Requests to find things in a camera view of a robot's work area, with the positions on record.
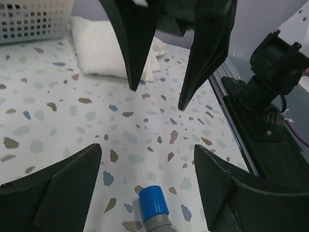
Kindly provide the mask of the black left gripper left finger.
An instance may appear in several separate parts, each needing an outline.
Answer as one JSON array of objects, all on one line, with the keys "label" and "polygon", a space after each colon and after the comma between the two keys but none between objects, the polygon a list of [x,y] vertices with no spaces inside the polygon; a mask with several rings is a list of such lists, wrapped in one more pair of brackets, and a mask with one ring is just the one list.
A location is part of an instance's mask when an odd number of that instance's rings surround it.
[{"label": "black left gripper left finger", "polygon": [[0,187],[2,232],[82,232],[102,156],[91,144]]}]

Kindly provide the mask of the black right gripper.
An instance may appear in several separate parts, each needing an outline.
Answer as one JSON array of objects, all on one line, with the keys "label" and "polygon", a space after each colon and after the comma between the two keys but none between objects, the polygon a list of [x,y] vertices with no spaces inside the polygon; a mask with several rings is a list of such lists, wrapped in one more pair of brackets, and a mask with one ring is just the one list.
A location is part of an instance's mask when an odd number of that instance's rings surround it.
[{"label": "black right gripper", "polygon": [[116,34],[129,88],[136,91],[156,30],[194,40],[180,93],[183,111],[202,84],[227,58],[235,23],[236,0],[101,0]]}]

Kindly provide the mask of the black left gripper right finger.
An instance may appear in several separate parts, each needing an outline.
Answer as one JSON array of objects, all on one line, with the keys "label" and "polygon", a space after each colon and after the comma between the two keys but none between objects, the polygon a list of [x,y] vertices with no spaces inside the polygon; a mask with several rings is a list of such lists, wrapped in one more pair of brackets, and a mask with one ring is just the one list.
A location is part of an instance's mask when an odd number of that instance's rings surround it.
[{"label": "black left gripper right finger", "polygon": [[257,177],[195,145],[194,162],[210,232],[307,232],[309,192]]}]

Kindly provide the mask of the blue glue stick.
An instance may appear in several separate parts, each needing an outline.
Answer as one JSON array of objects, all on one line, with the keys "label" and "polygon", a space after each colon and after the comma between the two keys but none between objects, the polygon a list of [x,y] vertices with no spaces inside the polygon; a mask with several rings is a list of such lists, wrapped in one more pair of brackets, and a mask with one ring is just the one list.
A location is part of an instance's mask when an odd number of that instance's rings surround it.
[{"label": "blue glue stick", "polygon": [[169,209],[160,186],[149,186],[139,192],[139,203],[147,232],[176,232],[169,219]]}]

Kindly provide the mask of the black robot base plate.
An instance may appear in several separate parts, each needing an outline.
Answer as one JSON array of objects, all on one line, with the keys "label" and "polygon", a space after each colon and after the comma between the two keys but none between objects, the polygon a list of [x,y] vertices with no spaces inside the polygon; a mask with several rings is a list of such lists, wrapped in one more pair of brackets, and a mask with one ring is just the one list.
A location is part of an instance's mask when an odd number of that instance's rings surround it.
[{"label": "black robot base plate", "polygon": [[269,181],[298,188],[309,188],[309,165],[302,149],[283,125],[274,125],[268,114],[251,112],[238,100],[245,82],[221,79],[227,96],[224,101],[249,151],[259,175]]}]

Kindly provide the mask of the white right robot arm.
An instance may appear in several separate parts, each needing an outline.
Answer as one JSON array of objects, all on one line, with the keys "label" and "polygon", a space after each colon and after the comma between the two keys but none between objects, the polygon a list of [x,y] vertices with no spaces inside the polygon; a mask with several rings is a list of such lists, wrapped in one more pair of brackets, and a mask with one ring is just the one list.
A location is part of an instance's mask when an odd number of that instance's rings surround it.
[{"label": "white right robot arm", "polygon": [[[150,46],[157,30],[183,36],[194,30],[178,108],[190,100],[224,63],[235,23],[235,0],[149,0],[140,6],[131,0],[101,1],[118,39],[129,88],[141,80]],[[251,110],[263,110],[278,95],[288,94],[309,66],[309,57],[298,38],[291,42],[279,29],[269,34],[253,52],[250,65],[254,86],[247,86],[242,102]]]}]

